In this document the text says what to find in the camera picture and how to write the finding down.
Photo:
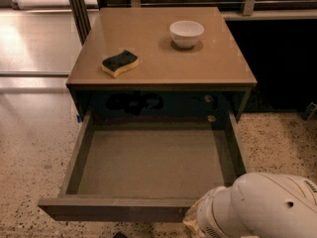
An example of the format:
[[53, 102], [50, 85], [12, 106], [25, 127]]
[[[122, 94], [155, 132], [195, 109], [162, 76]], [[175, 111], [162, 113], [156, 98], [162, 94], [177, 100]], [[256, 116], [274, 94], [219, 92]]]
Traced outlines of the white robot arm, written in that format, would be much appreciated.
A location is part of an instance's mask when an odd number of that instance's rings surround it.
[[300, 176], [247, 173], [209, 190], [183, 223], [200, 238], [317, 238], [317, 185]]

